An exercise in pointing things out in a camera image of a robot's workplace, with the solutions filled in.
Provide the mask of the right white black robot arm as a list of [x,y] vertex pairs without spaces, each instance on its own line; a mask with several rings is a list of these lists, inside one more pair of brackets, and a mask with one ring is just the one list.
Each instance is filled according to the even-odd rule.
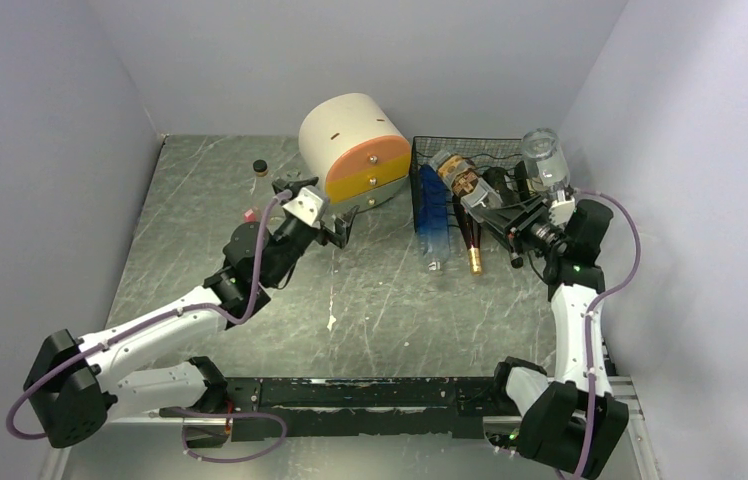
[[511,244],[545,261],[540,278],[555,324],[555,371],[513,357],[500,362],[490,402],[520,420],[486,437],[496,449],[580,479],[600,476],[629,420],[612,391],[601,332],[601,303],[612,291],[597,258],[612,219],[605,204],[580,200],[563,227],[539,211],[505,231]]

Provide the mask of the clear bottle white label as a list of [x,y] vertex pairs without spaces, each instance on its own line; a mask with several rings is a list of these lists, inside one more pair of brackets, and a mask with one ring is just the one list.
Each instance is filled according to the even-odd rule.
[[269,167],[264,159],[252,163],[253,180],[250,189],[251,206],[262,209],[273,196]]

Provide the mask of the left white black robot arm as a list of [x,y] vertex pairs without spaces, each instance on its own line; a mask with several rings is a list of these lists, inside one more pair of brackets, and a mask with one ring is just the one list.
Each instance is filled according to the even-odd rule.
[[183,409],[211,416],[228,406],[228,383],[206,357],[174,367],[150,363],[188,342],[248,322],[280,289],[313,243],[347,245],[358,207],[333,217],[317,178],[276,180],[256,221],[236,227],[220,267],[171,303],[108,330],[46,337],[7,414],[9,433],[63,449],[107,422],[144,411]]

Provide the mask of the large clear glass bottle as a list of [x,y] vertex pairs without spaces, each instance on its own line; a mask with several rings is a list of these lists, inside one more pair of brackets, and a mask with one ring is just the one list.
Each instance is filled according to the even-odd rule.
[[521,139],[520,151],[531,187],[539,193],[564,191],[569,168],[556,131],[534,129]]

